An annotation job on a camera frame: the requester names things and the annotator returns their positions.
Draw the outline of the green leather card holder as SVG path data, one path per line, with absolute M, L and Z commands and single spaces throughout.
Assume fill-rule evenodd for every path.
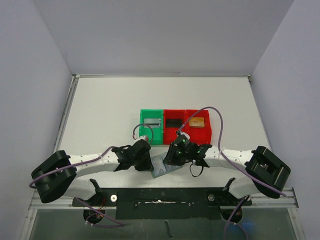
M 164 164 L 163 160 L 166 157 L 166 155 L 167 155 L 167 153 L 164 152 L 162 154 L 155 155 L 155 156 L 151 157 L 150 160 L 151 160 L 151 163 L 153 166 L 153 170 L 151 171 L 151 175 L 154 179 L 161 177 L 161 176 L 164 176 L 166 174 L 169 174 L 171 172 L 174 172 L 174 171 L 182 168 L 182 166 Z

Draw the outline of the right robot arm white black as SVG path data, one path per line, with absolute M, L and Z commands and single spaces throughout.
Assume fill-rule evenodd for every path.
M 223 200 L 230 205 L 257 193 L 272 199 L 285 196 L 283 188 L 291 174 L 288 165 L 264 146 L 255 150 L 221 149 L 211 144 L 198 145 L 180 135 L 170 144 L 163 163 L 183 166 L 187 162 L 203 168 L 240 171 L 244 176 L 232 177 L 222 192 Z

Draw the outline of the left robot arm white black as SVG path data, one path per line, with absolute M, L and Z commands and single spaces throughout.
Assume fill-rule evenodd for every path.
M 132 145 L 110 146 L 104 152 L 87 155 L 68 155 L 58 150 L 31 173 L 29 187 L 37 190 L 42 203 L 47 204 L 61 197 L 80 198 L 95 206 L 102 199 L 102 192 L 95 179 L 84 176 L 100 172 L 118 172 L 134 167 L 138 172 L 154 169 L 151 146 L 144 138 Z

